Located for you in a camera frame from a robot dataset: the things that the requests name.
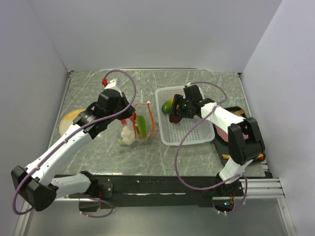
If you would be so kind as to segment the green orange mango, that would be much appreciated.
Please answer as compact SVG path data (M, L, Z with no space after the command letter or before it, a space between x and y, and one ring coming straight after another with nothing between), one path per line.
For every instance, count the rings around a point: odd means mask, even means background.
M173 98L167 100L166 102L163 103L162 107L161 107L161 111L164 114L168 114L170 113L171 109L172 109L172 105L173 105Z

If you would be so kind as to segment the dark red apple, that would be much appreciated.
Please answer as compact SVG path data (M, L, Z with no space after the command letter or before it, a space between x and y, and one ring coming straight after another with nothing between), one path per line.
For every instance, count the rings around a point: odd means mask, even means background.
M169 122L171 124L178 124L182 120L182 117L179 115L169 115Z

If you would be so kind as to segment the red bell pepper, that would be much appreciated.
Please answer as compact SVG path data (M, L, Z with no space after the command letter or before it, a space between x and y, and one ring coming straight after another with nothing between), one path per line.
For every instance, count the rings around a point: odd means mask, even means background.
M137 115L136 115L136 112L134 112L134 113L132 114L132 116L130 116L129 118L126 118L126 119L121 120L121 124L127 125L128 123L134 122L135 119L136 119L136 116L137 116Z

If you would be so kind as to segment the white cauliflower toy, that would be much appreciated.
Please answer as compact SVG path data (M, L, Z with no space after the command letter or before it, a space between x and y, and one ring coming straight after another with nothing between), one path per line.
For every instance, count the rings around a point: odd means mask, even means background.
M124 126L121 131L121 139L119 140L119 144L131 145L133 142L135 142L133 130L130 130L128 126Z

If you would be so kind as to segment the clear zip bag orange zipper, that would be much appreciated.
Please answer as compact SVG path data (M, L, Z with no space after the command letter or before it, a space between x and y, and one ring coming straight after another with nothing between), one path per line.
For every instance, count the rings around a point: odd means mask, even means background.
M121 120L120 145L132 145L135 142L147 141L155 131L155 121L151 110L151 102L137 103L135 112L128 119Z

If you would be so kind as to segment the watermelon slice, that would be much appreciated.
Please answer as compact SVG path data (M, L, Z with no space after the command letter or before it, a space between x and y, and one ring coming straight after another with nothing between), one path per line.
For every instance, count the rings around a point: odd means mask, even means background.
M148 125L144 116L136 117L136 130L141 138L148 136Z

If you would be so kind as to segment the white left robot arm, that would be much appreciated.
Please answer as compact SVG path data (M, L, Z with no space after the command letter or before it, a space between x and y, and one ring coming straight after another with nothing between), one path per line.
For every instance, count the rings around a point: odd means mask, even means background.
M97 135L107 129L114 120L123 120L133 115L135 109L118 88L106 88L98 100L90 104L73 120L66 132L39 158L26 167L16 166L11 171L15 188L12 209L16 208L20 196L31 205L31 210L43 211L60 197L82 194L88 198L97 197L100 187L98 179L91 173L56 178L57 171Z

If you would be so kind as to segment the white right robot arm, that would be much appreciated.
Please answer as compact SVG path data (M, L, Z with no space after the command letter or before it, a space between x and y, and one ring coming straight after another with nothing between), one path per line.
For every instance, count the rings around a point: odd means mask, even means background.
M260 154L265 152L265 144L256 119L238 116L220 106L210 98L204 98L200 92L198 82L189 83L183 88L184 96L176 94L173 98L170 114L182 118L198 116L200 121L193 126L193 131L202 122L208 120L223 130L228 136L229 160L219 172L220 181L210 187L193 187L184 182L177 169L177 156L185 138L180 141L174 160L175 172L182 184L194 190L216 189L221 196L228 195L232 183L236 182L246 167Z

